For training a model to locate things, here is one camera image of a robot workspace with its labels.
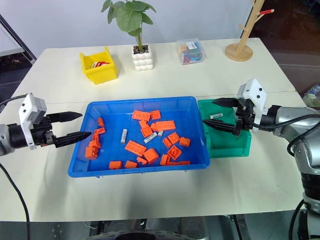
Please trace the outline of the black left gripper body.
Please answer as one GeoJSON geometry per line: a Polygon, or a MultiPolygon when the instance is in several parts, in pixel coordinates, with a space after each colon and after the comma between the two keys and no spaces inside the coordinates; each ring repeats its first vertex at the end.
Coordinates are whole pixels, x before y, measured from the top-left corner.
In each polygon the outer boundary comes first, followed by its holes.
{"type": "Polygon", "coordinates": [[[42,118],[40,123],[33,124],[31,130],[32,138],[37,146],[48,146],[57,143],[57,137],[52,132],[52,123],[59,121],[57,114],[48,114],[42,118]]]}

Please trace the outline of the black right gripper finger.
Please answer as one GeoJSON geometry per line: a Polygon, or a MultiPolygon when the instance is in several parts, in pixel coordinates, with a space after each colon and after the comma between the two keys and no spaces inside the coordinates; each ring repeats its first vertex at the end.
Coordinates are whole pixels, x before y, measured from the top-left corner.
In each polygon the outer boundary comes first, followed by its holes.
{"type": "Polygon", "coordinates": [[[228,97],[214,99],[212,103],[226,108],[238,108],[240,105],[239,101],[236,98],[228,97]]]}
{"type": "Polygon", "coordinates": [[[225,123],[222,120],[215,119],[204,119],[202,122],[210,128],[216,129],[218,131],[231,133],[237,135],[236,126],[234,124],[225,123]]]}

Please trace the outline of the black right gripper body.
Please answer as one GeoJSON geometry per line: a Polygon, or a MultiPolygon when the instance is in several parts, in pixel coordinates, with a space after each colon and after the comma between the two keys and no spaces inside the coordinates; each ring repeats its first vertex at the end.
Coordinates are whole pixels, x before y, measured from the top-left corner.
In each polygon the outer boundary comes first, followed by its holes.
{"type": "Polygon", "coordinates": [[[254,104],[250,99],[240,101],[236,100],[235,104],[236,125],[233,134],[239,136],[241,131],[249,131],[253,129],[255,119],[254,104]]]}

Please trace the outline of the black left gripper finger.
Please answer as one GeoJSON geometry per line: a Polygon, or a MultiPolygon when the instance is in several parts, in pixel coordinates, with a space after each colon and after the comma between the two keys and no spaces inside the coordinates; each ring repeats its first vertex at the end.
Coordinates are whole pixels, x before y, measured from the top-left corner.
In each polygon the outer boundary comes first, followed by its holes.
{"type": "Polygon", "coordinates": [[[82,116],[83,115],[81,113],[73,112],[73,111],[65,111],[65,112],[52,113],[52,114],[46,115],[46,117],[50,120],[51,123],[69,122],[82,116]]]}
{"type": "Polygon", "coordinates": [[[53,140],[53,144],[56,148],[72,145],[86,139],[91,134],[92,133],[89,131],[77,131],[73,133],[68,133],[65,136],[55,137],[53,140]]]}

